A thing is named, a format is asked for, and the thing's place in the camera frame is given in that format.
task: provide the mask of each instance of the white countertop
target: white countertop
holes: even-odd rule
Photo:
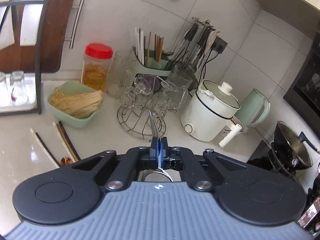
[[[43,114],[24,114],[0,117],[0,234],[5,235],[20,221],[12,205],[12,193],[16,186],[27,178],[55,169],[33,135],[32,127],[39,133],[57,160],[67,156],[52,125],[54,117],[46,110],[47,96],[62,81],[46,81],[42,86]],[[105,96],[101,111],[83,130],[74,130],[65,125],[65,129],[79,156],[84,159],[107,149],[114,149],[124,154],[128,148],[150,146],[150,143],[128,135],[119,125],[116,117],[115,100]],[[165,117],[169,146],[189,148],[194,154],[202,155],[206,148],[231,158],[246,162],[263,139],[255,130],[246,135],[238,135],[224,148],[219,146],[222,139],[218,135],[211,142],[201,142],[183,131],[179,113],[168,113]]]

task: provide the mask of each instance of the white chopstick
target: white chopstick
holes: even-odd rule
[[[139,59],[139,47],[140,47],[140,44],[139,44],[139,38],[138,38],[138,29],[137,27],[135,28],[135,39],[136,39],[136,55],[137,55],[137,58]]]
[[[47,151],[47,149],[44,147],[43,143],[41,142],[39,136],[37,135],[37,133],[30,128],[31,133],[34,135],[34,137],[36,138],[39,146],[42,148],[42,150],[44,151],[44,153],[47,155],[47,157],[49,158],[49,160],[54,164],[54,166],[56,166],[57,168],[60,168],[60,166],[56,163],[56,161],[51,157],[50,153]]]
[[[142,63],[142,65],[144,65],[144,35],[143,35],[143,31],[140,32],[140,57],[141,60],[140,62]]]
[[[60,139],[60,141],[62,142],[64,148],[66,149],[66,151],[67,151],[70,159],[75,163],[76,160],[74,159],[74,157],[72,156],[72,154],[71,154],[68,146],[67,146],[66,143],[64,142],[64,140],[63,140],[63,138],[62,138],[62,135],[60,134],[59,129],[58,129],[58,127],[57,127],[57,124],[56,124],[55,122],[52,122],[52,124],[53,124],[53,126],[55,127],[55,129],[56,129],[56,131],[57,131],[57,134],[58,134],[58,136],[59,136],[59,139]]]

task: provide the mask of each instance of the white knob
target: white knob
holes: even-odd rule
[[[193,126],[193,123],[190,122],[184,126],[184,130],[186,133],[191,134],[196,130],[196,128]]]
[[[218,88],[228,96],[231,96],[230,91],[232,90],[232,86],[230,86],[228,83],[223,82],[221,86],[218,86]]]

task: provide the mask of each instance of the power cord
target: power cord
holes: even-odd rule
[[[219,55],[219,52],[217,52],[217,55],[215,55],[212,59],[208,60],[208,59],[210,58],[210,55],[211,55],[212,51],[213,51],[213,48],[211,48],[210,53],[209,53],[209,56],[208,56],[206,62],[204,63],[204,65],[203,65],[202,68],[201,68],[200,77],[199,77],[199,82],[201,81],[201,77],[202,77],[203,70],[204,70],[203,79],[205,78],[205,74],[207,73],[207,63],[213,61],[213,60]]]

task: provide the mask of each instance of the cable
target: cable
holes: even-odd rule
[[[218,52],[217,55],[215,55],[212,59],[210,59],[210,60],[207,59],[207,61],[204,63],[204,65],[202,66],[202,69],[201,69],[201,73],[200,73],[200,77],[199,77],[199,82],[201,81],[201,77],[202,77],[202,72],[203,72],[203,70],[204,70],[203,79],[205,78],[205,74],[207,73],[207,64],[208,64],[210,61],[213,61],[218,55],[219,55],[219,52]]]
[[[173,182],[173,179],[171,178],[171,176],[169,175],[169,173],[167,173],[164,169],[162,168],[158,168],[158,170],[161,170],[164,174],[166,174],[168,176],[168,178],[170,179],[171,182]]]
[[[167,173],[167,174],[165,174],[165,173],[163,173],[163,172],[160,172],[160,171],[153,171],[153,172],[150,172],[147,176],[149,176],[150,174],[152,174],[152,173],[157,173],[157,174],[161,174],[161,175],[163,175],[163,176],[165,176],[165,177],[167,177],[169,180],[170,180],[170,182],[173,182],[173,179],[170,177],[170,175]]]
[[[210,59],[209,61],[207,61],[206,64],[209,63],[210,61],[213,61],[218,55],[219,55],[219,53],[217,53],[217,55],[215,55],[212,59]]]

